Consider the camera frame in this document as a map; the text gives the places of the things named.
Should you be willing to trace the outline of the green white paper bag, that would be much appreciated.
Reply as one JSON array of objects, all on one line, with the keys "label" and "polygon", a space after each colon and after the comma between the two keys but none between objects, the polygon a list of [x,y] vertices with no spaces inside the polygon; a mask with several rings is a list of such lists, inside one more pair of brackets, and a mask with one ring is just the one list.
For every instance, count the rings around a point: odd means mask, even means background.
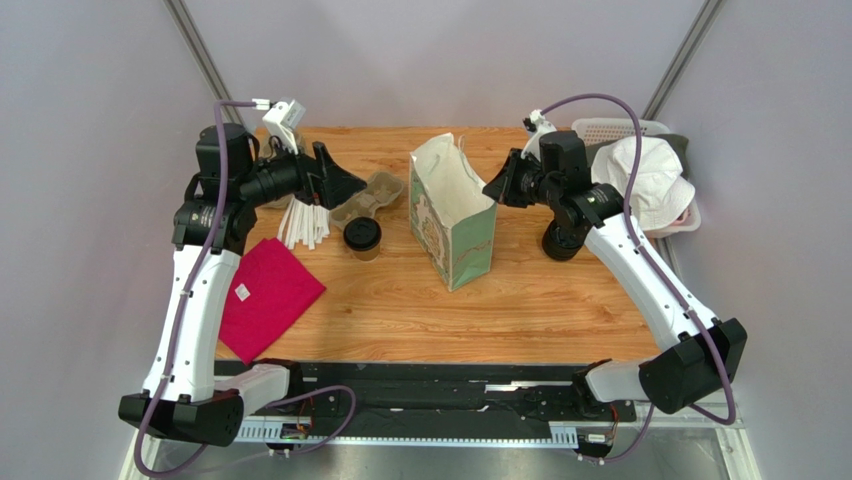
[{"label": "green white paper bag", "polygon": [[446,288],[454,291],[491,270],[496,201],[451,133],[410,153],[409,222]]}]

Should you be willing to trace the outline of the single pulp cup carrier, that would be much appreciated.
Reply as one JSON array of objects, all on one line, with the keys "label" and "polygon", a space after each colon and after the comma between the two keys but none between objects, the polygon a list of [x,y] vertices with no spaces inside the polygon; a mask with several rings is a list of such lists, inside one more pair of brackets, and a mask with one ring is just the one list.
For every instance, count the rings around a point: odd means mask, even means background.
[{"label": "single pulp cup carrier", "polygon": [[376,212],[391,206],[402,194],[406,184],[387,171],[377,171],[367,180],[367,187],[330,212],[330,224],[343,230],[355,218],[374,219]]}]

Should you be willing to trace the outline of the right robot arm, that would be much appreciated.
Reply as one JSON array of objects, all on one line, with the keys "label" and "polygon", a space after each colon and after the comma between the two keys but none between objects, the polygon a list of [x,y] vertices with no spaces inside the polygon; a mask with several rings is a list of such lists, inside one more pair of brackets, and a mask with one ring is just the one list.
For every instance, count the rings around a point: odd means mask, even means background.
[{"label": "right robot arm", "polygon": [[624,212],[618,190],[593,182],[575,132],[553,131],[534,141],[530,153],[510,150],[483,194],[509,207],[547,206],[553,219],[542,237],[544,252],[557,261],[581,248],[593,253],[637,306],[661,351],[646,360],[591,364],[573,380],[580,396],[593,404],[648,401],[674,414],[696,409],[719,390],[730,395],[745,327],[736,318],[720,320],[698,301]]}]

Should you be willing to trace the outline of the black cup lid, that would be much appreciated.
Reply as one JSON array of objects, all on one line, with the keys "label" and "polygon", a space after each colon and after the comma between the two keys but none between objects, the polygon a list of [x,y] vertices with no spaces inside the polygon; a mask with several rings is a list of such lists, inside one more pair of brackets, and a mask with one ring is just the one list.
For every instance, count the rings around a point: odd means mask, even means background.
[{"label": "black cup lid", "polygon": [[350,220],[343,229],[345,245],[367,247],[379,244],[382,239],[380,224],[373,218],[357,217]]}]

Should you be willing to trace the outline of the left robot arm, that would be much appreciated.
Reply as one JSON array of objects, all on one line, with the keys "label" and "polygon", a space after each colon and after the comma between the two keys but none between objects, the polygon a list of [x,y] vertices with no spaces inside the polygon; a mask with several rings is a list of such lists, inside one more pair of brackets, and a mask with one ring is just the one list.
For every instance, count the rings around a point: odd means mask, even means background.
[{"label": "left robot arm", "polygon": [[299,368],[263,360],[217,382],[214,356],[231,282],[257,221],[256,208],[288,195],[307,205],[336,208],[365,190],[364,179],[339,166],[324,143],[313,152],[272,145],[256,159],[259,140],[227,123],[202,130],[199,165],[174,216],[174,273],[160,345],[140,392],[123,396],[118,416],[147,434],[225,447],[245,417],[282,400]]}]

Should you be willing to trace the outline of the stack of pulp cup carriers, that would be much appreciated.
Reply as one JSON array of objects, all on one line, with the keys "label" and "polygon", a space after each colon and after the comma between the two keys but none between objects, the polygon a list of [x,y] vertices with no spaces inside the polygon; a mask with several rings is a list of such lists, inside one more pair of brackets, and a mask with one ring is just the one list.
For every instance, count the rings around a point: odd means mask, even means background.
[{"label": "stack of pulp cup carriers", "polygon": [[[297,147],[300,150],[304,150],[306,143],[302,133],[296,130],[293,135]],[[279,137],[275,135],[267,135],[265,137],[265,142],[261,144],[256,154],[256,161],[271,160],[273,158],[281,156],[285,151],[288,150],[289,148],[284,145],[283,141]],[[283,210],[290,204],[292,199],[292,195],[287,195],[285,197],[264,204],[263,208]]]}]

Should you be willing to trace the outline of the brown paper coffee cup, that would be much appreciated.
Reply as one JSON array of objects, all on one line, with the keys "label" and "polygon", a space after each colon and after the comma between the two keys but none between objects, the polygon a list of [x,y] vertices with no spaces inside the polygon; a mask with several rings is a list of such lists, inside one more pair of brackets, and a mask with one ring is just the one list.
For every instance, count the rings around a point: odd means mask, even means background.
[{"label": "brown paper coffee cup", "polygon": [[372,245],[369,248],[348,246],[348,249],[357,260],[371,262],[379,256],[381,246],[379,244]]}]

